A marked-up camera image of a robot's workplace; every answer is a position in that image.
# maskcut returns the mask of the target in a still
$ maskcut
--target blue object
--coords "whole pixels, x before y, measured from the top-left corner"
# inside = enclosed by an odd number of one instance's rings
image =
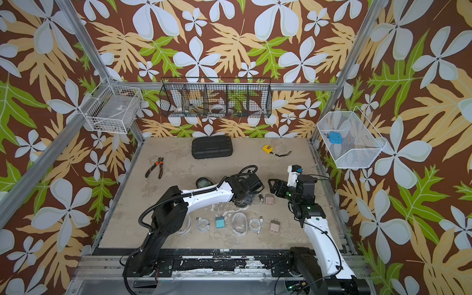
[[[224,217],[216,217],[216,228],[224,228],[225,227],[225,218]]]
[[[328,139],[330,143],[334,143],[334,144],[343,143],[343,138],[341,137],[341,134],[339,132],[330,132],[328,134]]]

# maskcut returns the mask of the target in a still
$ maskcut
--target orange handled pliers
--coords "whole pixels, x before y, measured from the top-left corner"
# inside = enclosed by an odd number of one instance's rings
[[[151,168],[149,168],[149,170],[146,171],[146,175],[145,175],[146,178],[149,176],[149,174],[151,173],[151,171],[153,171],[154,168],[157,167],[157,165],[159,165],[159,169],[160,169],[160,170],[159,170],[159,179],[161,179],[161,177],[162,177],[162,172],[163,172],[163,170],[162,170],[162,165],[164,165],[164,158],[163,158],[163,157],[159,157],[159,159],[157,159],[157,162],[155,162],[155,163],[151,166]]]

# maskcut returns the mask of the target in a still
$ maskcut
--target black wire basket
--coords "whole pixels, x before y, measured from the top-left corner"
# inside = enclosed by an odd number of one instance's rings
[[[196,77],[204,81],[207,77]],[[216,78],[187,82],[164,77],[160,108],[166,117],[268,118],[272,112],[270,78]]]

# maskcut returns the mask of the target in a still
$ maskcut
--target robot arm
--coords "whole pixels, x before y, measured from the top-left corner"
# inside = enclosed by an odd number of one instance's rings
[[[148,228],[149,233],[141,247],[126,261],[123,277],[152,275],[159,250],[167,237],[182,227],[186,214],[221,202],[234,202],[239,207],[251,204],[252,198],[264,189],[256,171],[257,166],[250,165],[237,174],[224,177],[217,185],[194,190],[170,187],[156,204],[139,217],[139,224]],[[152,222],[149,225],[143,219],[151,212]]]
[[[139,223],[147,227],[149,233],[141,247],[126,261],[123,277],[128,291],[133,294],[126,278],[153,274],[159,250],[167,237],[182,227],[186,214],[221,202],[234,202],[238,206],[251,204],[252,198],[264,188],[256,171],[257,166],[248,166],[238,174],[224,177],[217,185],[194,190],[179,190],[177,186],[172,186],[155,205],[143,212]],[[269,180],[270,190],[278,197],[289,200],[292,212],[308,235],[317,256],[316,261],[312,255],[293,248],[293,269],[305,277],[310,294],[370,294],[365,280],[356,279],[344,261],[329,231],[326,215],[314,202],[314,184],[317,179],[302,175],[302,169],[297,165],[289,166],[288,173],[287,182]],[[151,211],[151,225],[143,223],[144,216]]]

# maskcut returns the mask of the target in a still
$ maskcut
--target yellow tape measure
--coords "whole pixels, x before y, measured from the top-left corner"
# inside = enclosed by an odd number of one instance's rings
[[[284,157],[284,156],[288,156],[290,155],[290,153],[292,151],[289,151],[288,153],[286,153],[285,155],[277,155],[276,153],[273,153],[272,151],[274,150],[274,147],[271,146],[270,144],[266,144],[265,146],[262,147],[262,150],[268,154],[273,154],[273,155],[276,155],[277,157]]]
[[[270,154],[274,150],[274,147],[271,146],[270,144],[266,144],[265,146],[262,147],[262,150]]]

